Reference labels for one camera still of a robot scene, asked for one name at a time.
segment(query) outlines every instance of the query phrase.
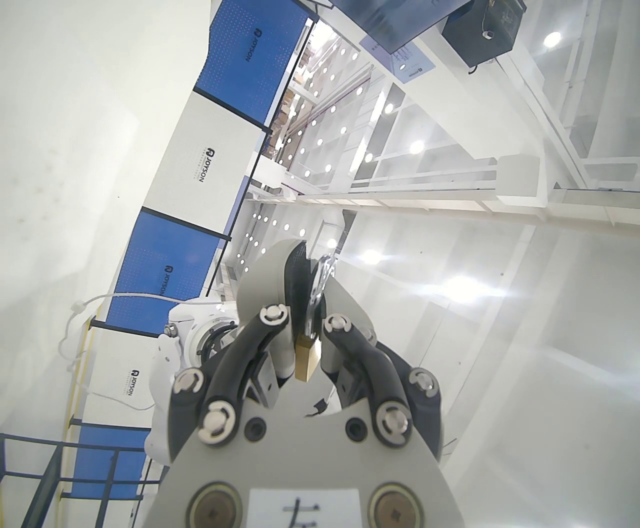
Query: joyson logo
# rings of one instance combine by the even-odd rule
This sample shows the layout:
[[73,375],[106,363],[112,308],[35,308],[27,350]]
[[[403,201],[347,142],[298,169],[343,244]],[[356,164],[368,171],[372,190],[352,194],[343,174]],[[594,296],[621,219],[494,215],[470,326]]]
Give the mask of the joyson logo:
[[193,178],[198,180],[201,183],[204,183],[204,179],[207,177],[207,173],[209,172],[209,168],[211,167],[211,161],[213,160],[213,156],[216,153],[211,147],[205,148],[202,151],[202,156],[200,156],[200,164],[198,165],[198,170],[194,174]]
[[251,62],[251,57],[253,57],[253,52],[255,51],[255,47],[258,45],[258,39],[262,36],[262,30],[255,28],[253,31],[253,40],[251,41],[251,47],[249,51],[246,53],[246,57],[244,60],[247,62]]
[[131,371],[127,375],[127,381],[124,384],[124,390],[122,394],[127,396],[133,396],[133,391],[136,390],[136,383],[138,381],[138,376],[140,375],[140,371]]

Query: perforated blue panel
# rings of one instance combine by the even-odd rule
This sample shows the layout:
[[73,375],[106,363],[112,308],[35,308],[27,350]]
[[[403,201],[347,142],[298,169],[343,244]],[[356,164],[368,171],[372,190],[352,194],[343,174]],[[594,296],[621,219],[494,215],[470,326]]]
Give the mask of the perforated blue panel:
[[[148,431],[129,431],[127,429],[93,428],[83,426],[80,429],[80,444],[108,445],[110,447],[144,447]],[[109,475],[113,451],[98,449],[78,449],[74,477],[77,479],[103,480]],[[141,478],[145,453],[140,451],[121,451],[116,463],[114,480],[137,481]],[[134,499],[136,484],[114,484],[110,499]],[[83,499],[101,499],[104,484],[76,482],[71,488],[71,496]]]
[[307,17],[292,0],[223,0],[196,88],[264,124]]
[[[220,238],[141,211],[122,262],[116,292],[143,292],[192,299],[204,280]],[[162,333],[175,303],[114,297],[106,322],[140,332]]]

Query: metal frame structure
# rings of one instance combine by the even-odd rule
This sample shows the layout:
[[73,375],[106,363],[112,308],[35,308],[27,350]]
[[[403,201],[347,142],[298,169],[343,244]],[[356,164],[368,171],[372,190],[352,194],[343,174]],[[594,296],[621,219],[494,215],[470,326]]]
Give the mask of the metal frame structure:
[[[84,424],[79,420],[74,422],[70,422],[69,425],[84,425],[84,426],[93,426],[93,424]],[[6,440],[16,440],[18,442],[29,442],[32,444],[41,444],[41,445],[53,445],[55,446],[55,450],[49,459],[49,463],[47,464],[47,468],[45,469],[42,475],[37,475],[33,473],[23,473],[18,471],[7,471],[6,469],[6,457],[5,457],[5,441]],[[111,464],[109,466],[109,472],[106,479],[80,479],[74,477],[63,477],[61,476],[61,468],[62,468],[62,455],[65,447],[75,448],[75,449],[97,449],[101,451],[113,451],[113,456],[111,457]],[[31,500],[31,504],[27,510],[27,513],[24,516],[24,520],[22,522],[22,528],[42,528],[45,519],[47,517],[47,512],[49,511],[49,506],[51,505],[51,501],[56,494],[56,490],[58,485],[61,482],[71,482],[71,483],[85,483],[85,484],[104,484],[104,491],[102,493],[102,498],[100,499],[100,508],[98,510],[98,515],[95,521],[95,528],[102,528],[104,525],[104,519],[107,512],[107,506],[110,500],[123,500],[123,499],[112,499],[110,498],[111,489],[114,484],[142,484],[143,490],[144,486],[147,484],[158,484],[162,482],[162,477],[160,480],[147,480],[147,474],[144,479],[140,479],[137,481],[124,481],[124,480],[115,480],[115,472],[116,465],[118,463],[118,456],[123,451],[134,451],[134,452],[144,452],[144,448],[142,447],[116,447],[112,445],[92,445],[92,444],[78,444],[75,442],[60,442],[56,440],[45,440],[43,438],[31,438],[29,436],[19,436],[19,435],[8,435],[5,433],[0,433],[0,482],[4,479],[4,477],[20,477],[26,479],[39,479],[40,484],[38,485],[38,489],[36,490],[33,499]],[[60,493],[61,499],[83,499],[82,497],[74,497],[71,493],[62,492]],[[133,499],[126,500],[135,500],[138,501],[138,505],[140,505],[140,501],[143,499],[143,494],[135,496]],[[132,526],[135,526],[136,518],[138,516],[138,512],[136,510],[136,516],[134,517],[134,522]]]

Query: sign board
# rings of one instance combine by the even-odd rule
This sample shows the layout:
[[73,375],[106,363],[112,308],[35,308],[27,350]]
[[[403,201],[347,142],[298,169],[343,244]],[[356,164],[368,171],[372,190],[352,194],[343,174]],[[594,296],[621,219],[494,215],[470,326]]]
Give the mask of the sign board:
[[310,16],[293,0],[223,0],[195,90],[265,124]]
[[145,207],[222,233],[247,160],[263,137],[250,122],[192,92]]
[[408,83],[435,68],[433,62],[413,42],[407,43],[393,54],[387,53],[368,35],[360,41],[360,45],[401,83]]

